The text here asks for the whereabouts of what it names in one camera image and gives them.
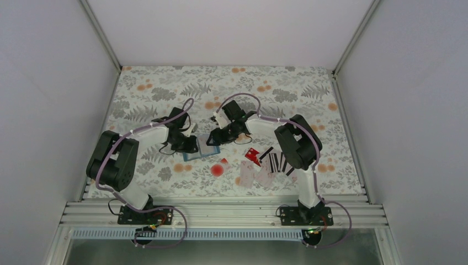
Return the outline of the teal card holder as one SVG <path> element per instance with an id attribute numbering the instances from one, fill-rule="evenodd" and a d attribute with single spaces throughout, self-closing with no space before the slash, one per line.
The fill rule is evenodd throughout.
<path id="1" fill-rule="evenodd" d="M 218 155 L 221 151 L 218 146 L 209 146 L 207 141 L 209 134 L 198 135 L 196 138 L 196 143 L 198 147 L 198 152 L 196 153 L 183 153 L 184 162 L 196 160 L 203 157 L 208 157 L 212 155 Z"/>

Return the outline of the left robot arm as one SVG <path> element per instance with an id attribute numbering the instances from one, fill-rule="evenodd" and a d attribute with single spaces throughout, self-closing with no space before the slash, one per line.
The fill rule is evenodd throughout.
<path id="1" fill-rule="evenodd" d="M 132 209 L 131 215 L 141 224 L 153 218 L 152 198 L 134 180 L 137 158 L 155 145 L 169 147 L 170 154 L 197 153 L 196 123 L 186 110 L 173 108 L 169 116 L 120 135 L 103 132 L 86 168 L 86 175 L 99 190 L 111 192 Z"/>

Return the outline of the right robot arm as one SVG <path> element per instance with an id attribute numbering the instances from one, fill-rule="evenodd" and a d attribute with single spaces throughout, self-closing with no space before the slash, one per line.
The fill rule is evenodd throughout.
<path id="1" fill-rule="evenodd" d="M 234 142 L 240 134 L 276 138 L 286 162 L 295 169 L 299 184 L 299 218 L 312 225 L 325 206 L 318 193 L 315 167 L 322 143 L 306 119 L 296 114 L 289 119 L 274 118 L 256 111 L 245 112 L 235 100 L 216 110 L 211 118 L 218 127 L 210 132 L 207 145 L 220 146 Z"/>

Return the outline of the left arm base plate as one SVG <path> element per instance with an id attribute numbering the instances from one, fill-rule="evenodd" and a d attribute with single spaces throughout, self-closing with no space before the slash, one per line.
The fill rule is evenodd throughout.
<path id="1" fill-rule="evenodd" d="M 162 209 L 150 213 L 138 213 L 127 206 L 120 208 L 117 223 L 119 225 L 170 225 L 173 209 Z"/>

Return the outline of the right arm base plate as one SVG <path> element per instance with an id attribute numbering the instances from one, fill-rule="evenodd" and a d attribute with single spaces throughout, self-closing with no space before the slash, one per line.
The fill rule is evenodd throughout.
<path id="1" fill-rule="evenodd" d="M 334 224 L 330 207 L 280 206 L 276 211 L 282 226 L 332 226 Z"/>

